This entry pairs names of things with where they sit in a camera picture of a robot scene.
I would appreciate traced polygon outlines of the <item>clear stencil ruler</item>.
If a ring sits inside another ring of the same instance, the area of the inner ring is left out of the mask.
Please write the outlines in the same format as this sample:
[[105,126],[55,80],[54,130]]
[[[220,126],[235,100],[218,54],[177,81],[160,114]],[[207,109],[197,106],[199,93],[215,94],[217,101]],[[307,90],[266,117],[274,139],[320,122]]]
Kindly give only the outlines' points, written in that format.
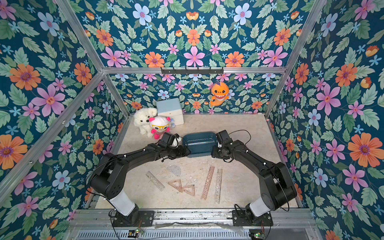
[[215,185],[215,204],[220,203],[221,199],[221,188],[222,188],[222,177],[223,177],[223,169],[218,169],[216,185]]

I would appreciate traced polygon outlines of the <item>teal plastic storage box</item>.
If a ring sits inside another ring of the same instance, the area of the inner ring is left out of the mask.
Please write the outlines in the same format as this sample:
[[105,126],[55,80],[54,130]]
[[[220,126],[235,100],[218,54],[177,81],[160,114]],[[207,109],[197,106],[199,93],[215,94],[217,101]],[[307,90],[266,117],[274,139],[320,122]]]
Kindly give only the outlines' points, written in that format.
[[183,137],[183,145],[190,151],[188,158],[204,157],[212,154],[218,140],[214,132],[192,133]]

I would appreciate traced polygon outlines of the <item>pink stencil ruler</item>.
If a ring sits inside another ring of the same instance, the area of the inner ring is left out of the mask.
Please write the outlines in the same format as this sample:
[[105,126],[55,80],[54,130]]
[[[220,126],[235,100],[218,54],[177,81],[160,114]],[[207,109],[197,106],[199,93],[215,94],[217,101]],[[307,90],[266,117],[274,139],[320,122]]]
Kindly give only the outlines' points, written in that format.
[[213,178],[213,174],[214,174],[214,170],[215,170],[215,167],[210,166],[206,180],[205,180],[205,183],[204,183],[204,187],[203,187],[203,191],[202,191],[202,195],[201,195],[201,200],[207,199],[209,189],[211,186],[211,182],[212,182],[212,178]]

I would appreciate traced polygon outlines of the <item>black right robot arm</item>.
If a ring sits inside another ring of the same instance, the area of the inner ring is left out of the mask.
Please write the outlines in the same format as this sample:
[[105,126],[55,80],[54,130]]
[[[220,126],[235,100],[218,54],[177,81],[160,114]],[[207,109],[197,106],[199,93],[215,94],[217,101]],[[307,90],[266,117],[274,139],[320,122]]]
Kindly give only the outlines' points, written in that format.
[[246,206],[248,213],[254,217],[275,211],[297,197],[287,166],[260,157],[241,141],[214,146],[212,157],[240,162],[258,176],[260,197]]

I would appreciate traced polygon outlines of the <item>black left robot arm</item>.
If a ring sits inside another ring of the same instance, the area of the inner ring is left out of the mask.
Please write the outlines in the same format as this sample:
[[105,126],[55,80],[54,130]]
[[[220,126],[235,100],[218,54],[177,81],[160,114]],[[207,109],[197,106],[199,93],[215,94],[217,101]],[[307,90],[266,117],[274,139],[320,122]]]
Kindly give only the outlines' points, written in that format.
[[135,215],[138,206],[131,197],[143,177],[144,167],[154,166],[155,161],[175,160],[191,154],[188,147],[165,143],[151,143],[142,149],[125,154],[106,154],[94,172],[89,184],[97,194],[104,197],[123,217]]

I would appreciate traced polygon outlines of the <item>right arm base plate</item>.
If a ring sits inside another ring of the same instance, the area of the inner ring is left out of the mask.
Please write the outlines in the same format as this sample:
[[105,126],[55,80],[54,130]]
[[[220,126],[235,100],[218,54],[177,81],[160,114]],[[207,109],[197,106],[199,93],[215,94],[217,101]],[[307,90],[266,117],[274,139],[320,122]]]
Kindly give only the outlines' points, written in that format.
[[256,217],[250,211],[233,210],[232,211],[233,225],[237,227],[271,227],[274,225],[270,213],[265,213]]

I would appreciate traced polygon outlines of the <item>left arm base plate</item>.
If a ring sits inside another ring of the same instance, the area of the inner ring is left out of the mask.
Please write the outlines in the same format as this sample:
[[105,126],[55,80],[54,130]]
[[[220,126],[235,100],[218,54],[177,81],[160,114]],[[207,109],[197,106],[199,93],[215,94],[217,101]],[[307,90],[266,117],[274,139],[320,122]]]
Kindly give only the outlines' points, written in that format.
[[117,211],[110,213],[112,226],[117,228],[127,227],[151,227],[154,221],[154,211],[133,211],[128,216],[124,216]]

